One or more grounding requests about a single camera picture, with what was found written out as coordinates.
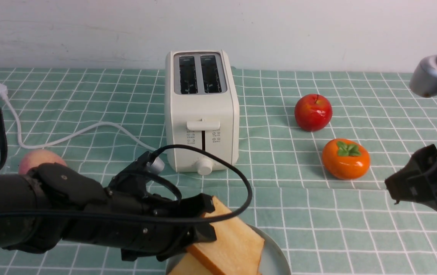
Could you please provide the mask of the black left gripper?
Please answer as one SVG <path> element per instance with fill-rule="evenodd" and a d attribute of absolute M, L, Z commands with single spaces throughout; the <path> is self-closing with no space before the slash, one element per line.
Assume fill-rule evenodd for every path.
<path fill-rule="evenodd" d="M 171 200 L 142 188 L 91 187 L 64 194 L 66 209 L 103 214 L 99 219 L 71 218 L 66 222 L 64 240 L 119 248 L 123 261 L 155 256 L 163 261 L 199 243 L 217 240 L 209 223 L 177 225 L 143 222 L 151 218 L 202 218 L 215 211 L 213 197 L 204 193 Z"/>

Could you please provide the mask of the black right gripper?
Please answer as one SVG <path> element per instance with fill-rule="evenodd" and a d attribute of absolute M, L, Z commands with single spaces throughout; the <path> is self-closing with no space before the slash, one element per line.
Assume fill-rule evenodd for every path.
<path fill-rule="evenodd" d="M 407 164 L 385 179 L 386 188 L 395 200 L 414 202 L 437 211 L 437 148 L 423 147 L 414 152 Z"/>

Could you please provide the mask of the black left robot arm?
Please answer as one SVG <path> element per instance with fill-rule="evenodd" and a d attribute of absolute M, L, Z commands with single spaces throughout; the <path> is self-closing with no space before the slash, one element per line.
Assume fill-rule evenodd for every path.
<path fill-rule="evenodd" d="M 201 218 L 215 207 L 209 195 L 171 200 L 147 191 L 157 175 L 135 163 L 107 187 L 61 164 L 46 163 L 26 175 L 0 175 L 0 248 L 44 254 L 60 241 L 120 249 L 122 261 L 164 261 L 191 245 L 217 239 Z"/>

